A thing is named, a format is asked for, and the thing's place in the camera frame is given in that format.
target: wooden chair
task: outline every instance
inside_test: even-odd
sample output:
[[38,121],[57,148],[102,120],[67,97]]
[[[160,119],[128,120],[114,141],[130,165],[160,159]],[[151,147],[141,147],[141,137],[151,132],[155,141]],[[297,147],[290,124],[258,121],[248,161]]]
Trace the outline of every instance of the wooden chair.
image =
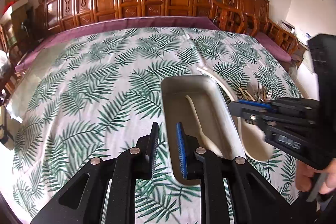
[[2,89],[5,90],[6,94],[12,94],[15,89],[15,84],[12,82],[11,77],[14,78],[15,82],[21,77],[21,75],[17,75],[15,71],[15,66],[18,61],[20,61],[24,55],[18,47],[19,43],[15,43],[11,47],[8,47],[8,41],[5,34],[5,30],[3,25],[0,24],[0,46],[1,50],[7,54],[7,57],[11,63],[11,68],[8,70],[5,75],[0,79],[0,92]]
[[209,19],[222,31],[245,33],[247,29],[246,15],[241,10],[216,0],[211,1]]
[[289,55],[298,47],[298,40],[293,34],[268,18],[268,0],[222,0],[222,2],[246,13],[248,25],[253,29],[254,33],[257,33],[258,27],[255,24],[259,21],[260,32],[265,33]]

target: chopstick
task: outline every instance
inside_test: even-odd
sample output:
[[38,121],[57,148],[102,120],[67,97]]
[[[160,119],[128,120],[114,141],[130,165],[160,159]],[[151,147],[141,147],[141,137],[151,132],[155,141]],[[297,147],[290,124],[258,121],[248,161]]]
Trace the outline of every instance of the chopstick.
[[253,96],[251,96],[251,94],[247,90],[245,90],[245,92],[251,98],[252,101],[255,101],[255,99],[253,98]]
[[242,96],[244,97],[245,100],[248,100],[247,96],[245,95],[244,91],[241,89],[241,87],[238,87],[238,89],[240,90]]

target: wooden cabinet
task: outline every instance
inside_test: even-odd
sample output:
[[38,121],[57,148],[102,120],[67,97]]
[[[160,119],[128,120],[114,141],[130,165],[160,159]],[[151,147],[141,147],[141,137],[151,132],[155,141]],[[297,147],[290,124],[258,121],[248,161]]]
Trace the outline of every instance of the wooden cabinet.
[[301,65],[303,61],[303,54],[305,53],[305,51],[308,50],[309,48],[299,41],[296,50],[291,55],[292,60],[295,62],[297,68]]

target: purple cushion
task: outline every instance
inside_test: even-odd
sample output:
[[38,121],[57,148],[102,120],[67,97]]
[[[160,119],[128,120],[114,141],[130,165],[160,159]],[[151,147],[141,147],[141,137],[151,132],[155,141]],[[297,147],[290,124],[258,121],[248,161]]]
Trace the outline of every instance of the purple cushion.
[[274,58],[278,61],[283,62],[291,62],[292,58],[288,53],[286,53],[283,49],[279,47],[272,39],[270,39],[266,34],[262,32],[258,32],[255,36],[255,39],[259,41],[261,45],[263,45],[266,50],[270,52],[274,56]]
[[220,31],[220,29],[218,29],[207,17],[154,16],[103,21],[49,36],[36,49],[34,49],[33,52],[29,53],[22,63],[15,67],[15,70],[20,72],[28,69],[39,52],[44,48],[49,48],[59,43],[67,42],[71,39],[93,33],[142,27],[185,27]]

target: black bracket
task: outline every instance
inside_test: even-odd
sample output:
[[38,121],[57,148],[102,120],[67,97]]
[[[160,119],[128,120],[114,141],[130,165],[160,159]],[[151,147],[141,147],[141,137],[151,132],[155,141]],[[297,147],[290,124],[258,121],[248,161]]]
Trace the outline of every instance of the black bracket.
[[105,223],[134,224],[135,179],[150,180],[156,161],[159,126],[117,158],[92,158],[33,218],[31,224],[100,224],[112,179]]

